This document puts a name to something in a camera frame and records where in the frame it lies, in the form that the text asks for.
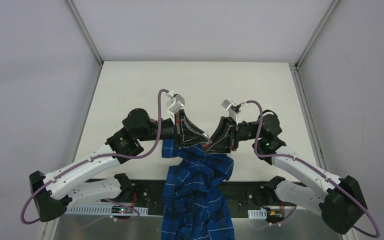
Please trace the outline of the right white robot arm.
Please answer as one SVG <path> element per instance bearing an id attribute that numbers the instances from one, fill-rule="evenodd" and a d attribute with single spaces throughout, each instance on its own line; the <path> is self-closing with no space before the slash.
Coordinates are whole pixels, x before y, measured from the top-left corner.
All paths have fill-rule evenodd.
<path id="1" fill-rule="evenodd" d="M 359 182 L 350 175 L 330 173 L 301 157 L 278 137 L 282 129 L 277 114 L 271 110 L 262 113 L 263 120 L 253 122 L 237 123 L 231 117 L 222 117 L 209 142 L 204 144 L 204 151 L 229 154 L 241 141 L 257 138 L 253 143 L 257 157 L 302 183 L 297 185 L 275 176 L 265 185 L 264 200 L 270 205 L 282 201 L 303 207 L 320 216 L 336 233 L 346 234 L 368 213 Z"/>

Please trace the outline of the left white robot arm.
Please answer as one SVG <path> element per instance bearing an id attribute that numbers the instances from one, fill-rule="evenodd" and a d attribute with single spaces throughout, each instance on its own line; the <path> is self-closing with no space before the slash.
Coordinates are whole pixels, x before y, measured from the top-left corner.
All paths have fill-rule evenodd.
<path id="1" fill-rule="evenodd" d="M 34 201 L 40 222 L 62 216 L 68 209 L 92 201 L 111 199 L 127 202 L 133 187 L 124 173 L 91 182 L 97 174 L 118 167 L 143 152 L 143 141 L 173 140 L 176 148 L 202 144 L 209 140 L 207 133 L 195 126 L 184 110 L 174 119 L 152 120 L 146 110 L 135 108 L 122 121 L 123 127 L 109 137 L 91 154 L 61 169 L 49 173 L 35 171 L 29 176 L 31 200 Z"/>

